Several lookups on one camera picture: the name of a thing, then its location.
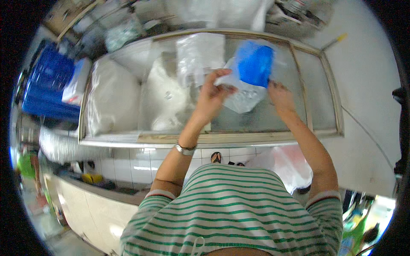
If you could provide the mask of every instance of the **hand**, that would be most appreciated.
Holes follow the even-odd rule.
[[[228,75],[231,72],[232,70],[230,69],[221,68],[213,71],[206,77],[199,94],[196,109],[192,114],[192,118],[202,126],[211,122],[212,119],[219,114],[225,99],[237,91],[237,88],[233,86],[214,85],[218,77]]]
[[[296,113],[293,94],[282,83],[269,81],[268,92],[280,117],[289,113]]]

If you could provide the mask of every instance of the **striped shirt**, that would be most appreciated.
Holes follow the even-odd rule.
[[[207,164],[181,195],[150,192],[121,236],[122,255],[191,255],[247,247],[272,255],[336,255],[342,239],[338,191],[303,207],[269,170]]]

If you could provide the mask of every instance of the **plastic bag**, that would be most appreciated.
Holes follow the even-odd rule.
[[[120,49],[126,42],[133,41],[139,37],[135,21],[129,19],[127,23],[121,24],[107,31],[105,36],[105,46],[108,52]]]
[[[206,22],[207,28],[264,31],[266,13],[274,0],[175,0],[167,1],[185,22]]]
[[[195,108],[191,87],[180,86],[176,56],[163,52],[151,68],[141,96],[142,129],[181,131]]]
[[[40,129],[39,144],[47,159],[55,163],[112,157],[109,147],[79,145],[77,138],[56,134],[45,127]]]
[[[235,56],[225,65],[225,68],[232,69],[232,73],[215,82],[216,85],[232,85],[239,90],[226,99],[224,106],[237,113],[245,113],[265,98],[275,60],[273,48],[265,40],[245,40],[239,45]]]
[[[225,65],[225,36],[197,33],[177,40],[177,77],[182,87],[203,85],[205,75]]]
[[[136,130],[140,91],[136,77],[108,56],[96,61],[87,102],[87,134]]]
[[[272,170],[280,177],[290,194],[295,189],[307,188],[312,183],[312,169],[299,145],[272,147],[258,154],[246,166]]]

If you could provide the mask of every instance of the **white plastic bag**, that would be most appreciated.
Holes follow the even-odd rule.
[[[195,108],[191,87],[180,86],[175,54],[163,52],[150,70],[141,95],[142,129],[179,132]]]
[[[272,69],[275,66],[275,46],[265,40],[246,40],[243,41],[237,48],[235,52],[235,57],[231,58],[225,65],[225,68],[232,69],[232,73],[227,76],[218,78],[215,82],[215,85],[227,84],[238,88],[238,92],[229,96],[224,102],[224,106],[230,108],[231,110],[237,113],[246,113],[251,111],[256,106],[256,104],[258,104],[261,100],[263,100],[266,97],[267,88],[263,86],[248,84],[242,81],[240,79],[241,72],[239,70],[239,65],[242,61],[244,61],[244,57],[247,58],[248,56],[251,56],[257,50],[264,46],[269,46],[273,52],[271,56],[271,74]]]
[[[205,75],[225,65],[225,36],[197,33],[178,39],[177,77],[182,87],[203,85]]]
[[[87,102],[87,135],[137,129],[141,86],[108,56],[95,62]]]
[[[258,154],[246,166],[275,172],[290,194],[295,189],[307,188],[312,183],[312,169],[306,162],[299,145],[272,147]]]
[[[264,31],[265,18],[274,0],[174,0],[166,1],[185,22],[206,22],[207,28]]]

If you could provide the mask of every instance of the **bracelet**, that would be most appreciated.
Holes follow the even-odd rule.
[[[184,156],[193,156],[196,150],[196,146],[189,148],[189,147],[181,147],[181,145],[175,144],[174,147],[178,150],[178,152],[180,152]]]

